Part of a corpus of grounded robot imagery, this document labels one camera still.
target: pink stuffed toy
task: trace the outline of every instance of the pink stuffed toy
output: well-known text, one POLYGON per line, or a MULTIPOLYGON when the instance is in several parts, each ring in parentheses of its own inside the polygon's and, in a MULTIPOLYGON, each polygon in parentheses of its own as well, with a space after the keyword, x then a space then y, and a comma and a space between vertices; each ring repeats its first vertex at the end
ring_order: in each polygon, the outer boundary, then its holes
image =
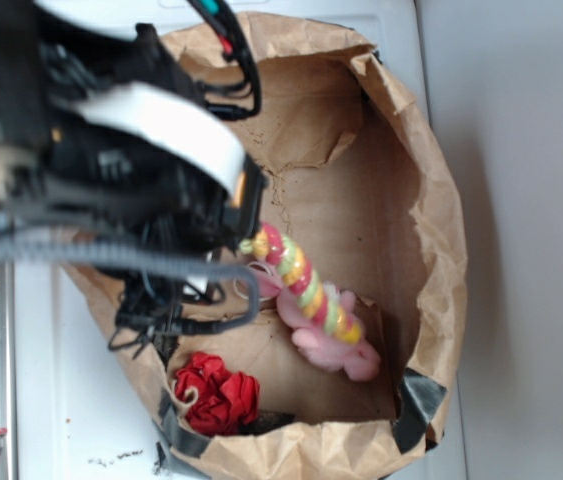
MULTIPOLYGON (((369 381, 378 375, 381 357, 365 338, 352 345, 326 335, 322 328, 303 315, 296 297, 274 270, 261 262, 252 262, 250 267, 259 280, 263 299, 276 297, 279 316, 294 330, 292 343, 310 363, 329 372, 343 369, 355 382, 369 381)), ((328 296, 339 296, 341 306, 353 315, 356 301, 353 292, 345 290, 339 294, 335 285, 329 282, 325 282, 324 287, 328 296)), ((354 318, 362 325, 358 317, 354 318)))

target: red paper flower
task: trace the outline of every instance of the red paper flower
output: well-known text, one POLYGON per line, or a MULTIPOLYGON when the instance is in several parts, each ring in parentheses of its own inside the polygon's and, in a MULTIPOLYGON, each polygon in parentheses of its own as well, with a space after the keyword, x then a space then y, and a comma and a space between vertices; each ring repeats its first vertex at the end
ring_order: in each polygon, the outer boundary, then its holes
POLYGON ((176 373, 174 394, 187 401, 191 387, 199 393, 186 420, 197 432, 234 435, 240 425, 256 420, 259 409, 259 382, 242 372, 231 373, 220 357, 196 352, 190 362, 176 373))

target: striped candy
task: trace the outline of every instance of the striped candy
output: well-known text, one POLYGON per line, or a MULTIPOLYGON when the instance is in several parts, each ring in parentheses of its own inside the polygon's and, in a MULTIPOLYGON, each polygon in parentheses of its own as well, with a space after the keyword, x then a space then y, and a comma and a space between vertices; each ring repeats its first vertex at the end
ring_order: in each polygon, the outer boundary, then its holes
POLYGON ((263 258, 275 267, 283 284, 297 297, 297 305, 303 314, 322 327, 327 335, 334 335, 338 340, 351 344, 361 340, 359 324, 336 299, 325 293, 319 274, 290 237, 279 233, 272 225, 263 223, 263 228, 254 239, 241 243, 240 250, 244 254, 263 258))

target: brown paper bag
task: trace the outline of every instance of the brown paper bag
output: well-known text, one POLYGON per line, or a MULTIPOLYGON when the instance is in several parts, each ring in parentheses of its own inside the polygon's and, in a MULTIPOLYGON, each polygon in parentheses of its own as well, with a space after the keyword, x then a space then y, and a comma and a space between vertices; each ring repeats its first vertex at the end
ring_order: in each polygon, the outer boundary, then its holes
MULTIPOLYGON (((353 383, 312 367, 273 305, 246 327, 182 338, 167 372, 152 348, 134 361, 133 351, 117 356, 173 453, 213 478, 382 477, 443 436, 466 308, 459 196, 414 96, 367 40, 280 16, 240 21, 259 63, 263 111, 230 126, 272 180, 262 217, 302 245, 323 279, 359 295, 355 312, 382 355, 381 374, 353 383), (258 436, 191 432, 173 417, 170 392, 173 372, 194 351, 255 376, 261 409, 295 422, 258 436)), ((236 74, 207 26, 163 42, 198 78, 236 74)), ((68 271, 109 338, 123 286, 92 268, 68 271)), ((244 309, 230 298, 211 313, 244 309)))

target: gray wall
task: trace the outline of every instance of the gray wall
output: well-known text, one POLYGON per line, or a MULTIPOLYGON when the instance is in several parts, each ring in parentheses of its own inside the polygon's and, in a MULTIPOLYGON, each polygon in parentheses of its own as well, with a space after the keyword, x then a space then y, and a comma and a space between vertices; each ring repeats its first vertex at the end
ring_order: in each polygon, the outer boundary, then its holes
POLYGON ((563 0, 419 0, 471 255, 468 476, 563 479, 563 0))

